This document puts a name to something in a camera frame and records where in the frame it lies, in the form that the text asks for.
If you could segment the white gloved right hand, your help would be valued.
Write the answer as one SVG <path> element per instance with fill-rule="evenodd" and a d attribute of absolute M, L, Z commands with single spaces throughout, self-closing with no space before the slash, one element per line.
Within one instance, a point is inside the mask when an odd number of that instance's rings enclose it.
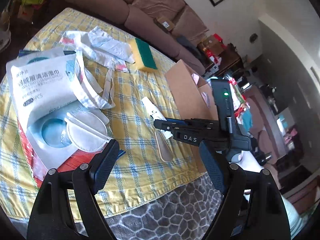
<path fill-rule="evenodd" d="M 242 151 L 238 157 L 238 162 L 235 163 L 240 166 L 246 173 L 246 183 L 251 185 L 255 182 L 256 175 L 253 173 L 260 173 L 264 168 L 259 165 L 253 154 L 249 151 Z"/>

